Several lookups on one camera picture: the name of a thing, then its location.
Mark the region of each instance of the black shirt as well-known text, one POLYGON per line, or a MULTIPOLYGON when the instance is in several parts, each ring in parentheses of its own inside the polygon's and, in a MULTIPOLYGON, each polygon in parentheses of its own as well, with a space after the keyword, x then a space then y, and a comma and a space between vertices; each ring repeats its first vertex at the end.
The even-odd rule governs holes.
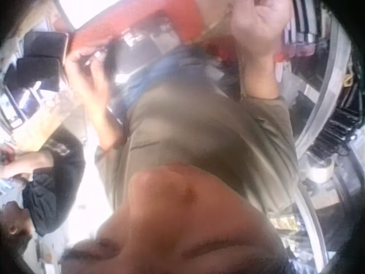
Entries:
POLYGON ((35 170, 22 194, 23 207, 29 210, 40 236, 54 232, 67 219, 85 169, 83 146, 76 137, 60 127, 51 140, 67 151, 43 147, 51 152, 54 167, 35 170))

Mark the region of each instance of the person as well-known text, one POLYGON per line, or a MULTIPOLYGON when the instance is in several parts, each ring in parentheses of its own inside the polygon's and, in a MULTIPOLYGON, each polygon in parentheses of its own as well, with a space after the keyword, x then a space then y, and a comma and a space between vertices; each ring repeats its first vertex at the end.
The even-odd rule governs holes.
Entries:
POLYGON ((63 126, 39 152, 3 166, 0 178, 32 174, 33 179, 23 181, 23 208, 11 201, 0 211, 1 243, 23 254, 34 231, 43 237, 59 228, 76 199, 84 168, 83 146, 63 126))
POLYGON ((95 239, 64 253, 64 273, 292 273, 265 217, 290 205, 298 181, 274 75, 291 11, 291 0, 235 2, 240 103, 177 70, 144 83, 121 126, 107 108, 103 54, 91 77, 81 63, 98 47, 68 56, 71 88, 99 135, 96 164, 114 213, 95 239))

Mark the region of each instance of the eyebrow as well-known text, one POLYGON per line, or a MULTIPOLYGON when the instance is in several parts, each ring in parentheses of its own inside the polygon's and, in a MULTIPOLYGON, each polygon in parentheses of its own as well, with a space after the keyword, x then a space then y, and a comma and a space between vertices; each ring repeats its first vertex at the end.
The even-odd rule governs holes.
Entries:
MULTIPOLYGON (((109 248, 112 252, 115 253, 117 253, 120 250, 120 248, 115 243, 112 243, 111 241, 108 240, 99 240, 95 241, 95 243, 100 245, 101 247, 109 248)), ((66 249, 61 257, 61 261, 63 262, 67 260, 83 260, 83 261, 98 262, 108 259, 110 259, 110 257, 104 257, 100 254, 95 254, 88 250, 78 250, 73 248, 66 249)))
POLYGON ((244 245, 244 243, 240 239, 219 238, 219 239, 203 241, 198 245, 194 245, 193 247, 184 250, 181 255, 184 259, 193 259, 195 257, 199 257, 211 253, 213 251, 242 245, 244 245))

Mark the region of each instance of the gray t-shirt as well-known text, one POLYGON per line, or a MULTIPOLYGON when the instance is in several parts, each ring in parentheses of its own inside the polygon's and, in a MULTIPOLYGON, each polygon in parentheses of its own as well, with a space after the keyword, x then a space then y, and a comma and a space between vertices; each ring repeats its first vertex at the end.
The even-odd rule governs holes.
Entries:
POLYGON ((282 100, 236 103, 213 92, 165 85, 144 94, 128 120, 126 144, 96 156, 113 209, 128 198, 134 174, 168 164, 217 176, 265 213, 292 203, 297 157, 282 100))

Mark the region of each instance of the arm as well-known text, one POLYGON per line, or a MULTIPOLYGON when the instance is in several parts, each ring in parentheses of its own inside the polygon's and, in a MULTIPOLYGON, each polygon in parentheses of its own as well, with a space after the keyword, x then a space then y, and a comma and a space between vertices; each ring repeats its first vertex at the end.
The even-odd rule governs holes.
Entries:
POLYGON ((245 95, 257 99, 277 99, 279 87, 275 78, 274 57, 242 57, 245 95))
POLYGON ((126 142, 126 137, 123 134, 120 124, 108 110, 100 116, 93 115, 90 116, 90 118, 96 132, 98 133, 102 150, 108 151, 115 144, 124 144, 126 142))
POLYGON ((232 33, 240 51, 245 95, 277 99, 274 54, 282 31, 291 17, 291 0, 238 0, 232 18, 232 33))
POLYGON ((79 96, 100 140, 100 146, 108 151, 117 143, 125 143, 126 137, 116 118, 107 109, 110 89, 104 74, 104 54, 94 55, 91 61, 91 77, 80 60, 93 54, 96 47, 87 47, 72 52, 66 60, 66 72, 72 90, 79 96))
POLYGON ((53 167, 53 165, 53 157, 48 151, 33 152, 4 166, 0 177, 11 178, 17 174, 32 174, 34 170, 53 167))

